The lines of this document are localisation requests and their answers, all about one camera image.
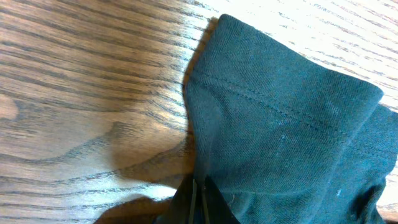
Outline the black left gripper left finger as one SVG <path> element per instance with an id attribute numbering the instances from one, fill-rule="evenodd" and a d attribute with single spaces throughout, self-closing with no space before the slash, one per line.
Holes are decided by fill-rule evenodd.
<path id="1" fill-rule="evenodd" d="M 179 185 L 166 211 L 159 215 L 154 224 L 187 224 L 190 213 L 195 208 L 196 182 L 193 176 L 187 175 Z"/>

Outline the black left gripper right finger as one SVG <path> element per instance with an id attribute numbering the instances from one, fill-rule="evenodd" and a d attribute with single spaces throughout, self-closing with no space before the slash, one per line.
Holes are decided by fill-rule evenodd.
<path id="1" fill-rule="evenodd" d="M 210 177 L 201 188 L 201 207 L 205 224 L 240 224 Z"/>

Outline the black t-shirt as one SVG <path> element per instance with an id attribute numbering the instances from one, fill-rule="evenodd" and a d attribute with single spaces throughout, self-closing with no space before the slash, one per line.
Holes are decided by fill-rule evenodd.
<path id="1" fill-rule="evenodd" d="M 382 223 L 397 160 L 382 95 L 224 14 L 186 85 L 195 175 L 241 223 Z"/>

